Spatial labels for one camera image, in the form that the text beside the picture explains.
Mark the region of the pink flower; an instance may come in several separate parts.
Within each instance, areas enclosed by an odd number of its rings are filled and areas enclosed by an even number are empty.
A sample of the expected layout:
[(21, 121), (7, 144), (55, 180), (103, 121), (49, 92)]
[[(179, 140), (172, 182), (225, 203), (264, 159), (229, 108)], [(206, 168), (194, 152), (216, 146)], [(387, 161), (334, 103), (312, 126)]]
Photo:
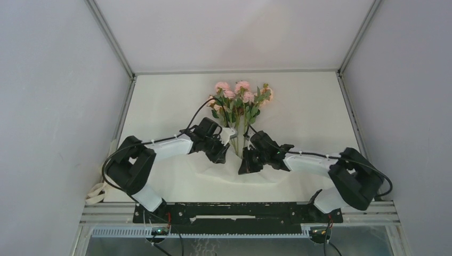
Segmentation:
[(247, 93), (248, 103), (245, 107), (245, 117), (250, 124), (254, 124), (261, 113), (261, 108), (273, 100), (274, 92), (268, 83), (264, 83), (262, 88), (257, 88), (257, 92), (252, 97), (250, 92)]
[(248, 133), (250, 126), (256, 120), (256, 114), (259, 110), (259, 104), (261, 102), (261, 91), (257, 88), (258, 91), (253, 93), (251, 91), (244, 91), (242, 94), (243, 100), (243, 118), (244, 118), (244, 133), (243, 133), (243, 152), (242, 157), (245, 156), (245, 149), (248, 147)]
[(219, 121), (224, 127), (230, 127), (237, 130), (237, 107), (235, 97), (228, 97), (225, 95), (210, 95), (210, 101), (207, 106), (212, 110), (212, 116)]

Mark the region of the pink flower two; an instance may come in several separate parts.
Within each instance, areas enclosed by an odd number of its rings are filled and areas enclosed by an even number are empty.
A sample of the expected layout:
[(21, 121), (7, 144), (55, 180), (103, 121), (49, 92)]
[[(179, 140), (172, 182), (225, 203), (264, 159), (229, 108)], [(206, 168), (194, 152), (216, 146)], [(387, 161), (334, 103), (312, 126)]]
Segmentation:
[(226, 82), (219, 82), (215, 85), (216, 95), (225, 95), (228, 97), (236, 97), (236, 94), (230, 89), (230, 86)]

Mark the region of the pink flower one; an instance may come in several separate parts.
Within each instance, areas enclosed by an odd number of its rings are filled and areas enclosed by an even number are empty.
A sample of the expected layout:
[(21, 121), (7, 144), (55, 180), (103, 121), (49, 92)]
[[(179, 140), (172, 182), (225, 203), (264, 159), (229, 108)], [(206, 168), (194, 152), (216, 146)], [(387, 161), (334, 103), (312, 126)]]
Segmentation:
[(236, 150), (237, 155), (242, 158), (242, 152), (243, 152), (243, 133), (244, 133), (244, 118), (243, 118), (243, 100), (242, 100), (242, 94), (244, 91), (251, 91), (251, 85), (247, 81), (239, 81), (236, 83), (235, 87), (235, 94), (236, 94), (236, 103), (238, 104), (237, 107), (237, 117), (239, 118), (237, 121), (238, 127), (237, 131), (239, 132), (239, 137), (242, 139), (242, 142), (239, 142), (239, 139), (237, 139), (236, 142)]

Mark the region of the white wrapping paper sheet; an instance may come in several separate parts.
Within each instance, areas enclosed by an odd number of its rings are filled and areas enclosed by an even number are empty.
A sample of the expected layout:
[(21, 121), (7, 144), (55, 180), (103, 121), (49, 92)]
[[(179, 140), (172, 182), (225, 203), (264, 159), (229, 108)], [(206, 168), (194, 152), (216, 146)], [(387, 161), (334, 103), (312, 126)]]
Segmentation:
[[(278, 144), (320, 154), (357, 148), (333, 71), (140, 75), (121, 137), (134, 135), (143, 141), (171, 137), (188, 123), (211, 117), (204, 102), (216, 83), (234, 86), (239, 81), (249, 82), (252, 89), (267, 83), (273, 90), (273, 99), (253, 126)], [(155, 163), (149, 182), (168, 202), (305, 202), (317, 190), (333, 186), (316, 174), (270, 166), (240, 175), (240, 163), (232, 149), (224, 164), (210, 162), (202, 152), (178, 155)]]

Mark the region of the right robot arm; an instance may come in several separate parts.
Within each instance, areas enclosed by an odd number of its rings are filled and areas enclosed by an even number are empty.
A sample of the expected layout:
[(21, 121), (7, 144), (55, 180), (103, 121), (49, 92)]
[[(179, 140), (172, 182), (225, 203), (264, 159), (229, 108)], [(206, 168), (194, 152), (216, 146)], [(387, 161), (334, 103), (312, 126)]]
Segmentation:
[(251, 174), (265, 165), (275, 170), (306, 172), (329, 178), (333, 187), (320, 189), (311, 198), (308, 215), (321, 222), (335, 209), (350, 206), (368, 209), (376, 197), (392, 191), (392, 181), (360, 152), (347, 147), (340, 153), (321, 154), (303, 151), (294, 145), (279, 145), (264, 131), (258, 131), (243, 148), (238, 173)]

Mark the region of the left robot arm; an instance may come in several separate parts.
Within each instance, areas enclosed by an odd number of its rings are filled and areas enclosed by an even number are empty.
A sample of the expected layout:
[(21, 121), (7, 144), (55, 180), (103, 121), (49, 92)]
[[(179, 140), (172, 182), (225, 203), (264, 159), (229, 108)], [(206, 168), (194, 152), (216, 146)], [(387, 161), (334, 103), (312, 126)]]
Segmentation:
[(165, 219), (165, 200), (148, 184), (152, 166), (164, 159), (204, 152), (214, 164), (224, 164), (230, 140), (237, 136), (232, 127), (220, 126), (210, 118), (188, 126), (172, 137), (142, 141), (130, 135), (101, 168), (104, 181), (146, 209), (153, 222)]

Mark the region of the right circuit board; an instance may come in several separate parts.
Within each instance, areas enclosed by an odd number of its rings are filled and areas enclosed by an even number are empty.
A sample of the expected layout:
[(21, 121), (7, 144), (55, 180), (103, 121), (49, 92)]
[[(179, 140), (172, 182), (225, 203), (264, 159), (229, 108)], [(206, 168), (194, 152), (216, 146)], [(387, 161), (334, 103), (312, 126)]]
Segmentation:
[(332, 233), (331, 229), (311, 229), (309, 231), (309, 234), (311, 237), (325, 237), (325, 236), (330, 236)]

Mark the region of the circuit board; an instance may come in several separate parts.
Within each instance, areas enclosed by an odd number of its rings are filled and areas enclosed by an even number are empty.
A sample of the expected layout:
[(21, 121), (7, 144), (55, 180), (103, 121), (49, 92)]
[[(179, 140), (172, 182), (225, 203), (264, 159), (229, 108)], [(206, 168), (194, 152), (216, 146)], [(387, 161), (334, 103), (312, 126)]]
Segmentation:
[(325, 237), (325, 236), (330, 236), (332, 233), (331, 229), (311, 229), (309, 231), (309, 234), (311, 237)]
[(151, 231), (151, 236), (167, 236), (169, 233), (168, 228), (156, 228)]

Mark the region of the left circuit board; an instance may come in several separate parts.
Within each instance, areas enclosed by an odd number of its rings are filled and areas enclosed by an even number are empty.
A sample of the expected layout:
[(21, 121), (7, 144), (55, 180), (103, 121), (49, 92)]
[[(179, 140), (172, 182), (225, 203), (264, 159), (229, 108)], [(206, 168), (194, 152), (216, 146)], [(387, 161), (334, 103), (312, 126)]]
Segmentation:
[(156, 228), (151, 231), (151, 236), (167, 236), (169, 233), (168, 228)]

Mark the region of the cream ribbon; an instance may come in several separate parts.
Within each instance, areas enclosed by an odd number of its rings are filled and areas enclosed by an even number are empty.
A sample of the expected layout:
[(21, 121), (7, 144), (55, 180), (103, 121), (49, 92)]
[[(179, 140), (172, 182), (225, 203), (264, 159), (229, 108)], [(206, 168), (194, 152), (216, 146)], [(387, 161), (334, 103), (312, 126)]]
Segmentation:
[[(113, 139), (109, 146), (108, 156), (112, 155), (118, 147), (118, 139)], [(93, 205), (99, 202), (102, 202), (106, 196), (106, 192), (112, 188), (111, 185), (108, 185), (104, 178), (101, 179), (100, 183), (95, 184), (91, 190), (88, 192), (85, 198), (85, 205)]]

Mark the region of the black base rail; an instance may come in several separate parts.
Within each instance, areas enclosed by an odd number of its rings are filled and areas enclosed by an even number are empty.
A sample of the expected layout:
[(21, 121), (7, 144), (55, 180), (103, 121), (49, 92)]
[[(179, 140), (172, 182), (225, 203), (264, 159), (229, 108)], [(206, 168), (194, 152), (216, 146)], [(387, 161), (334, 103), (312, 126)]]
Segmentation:
[(292, 235), (302, 225), (342, 223), (342, 211), (322, 213), (313, 204), (260, 203), (165, 203), (154, 213), (135, 206), (132, 222), (174, 227), (181, 235)]

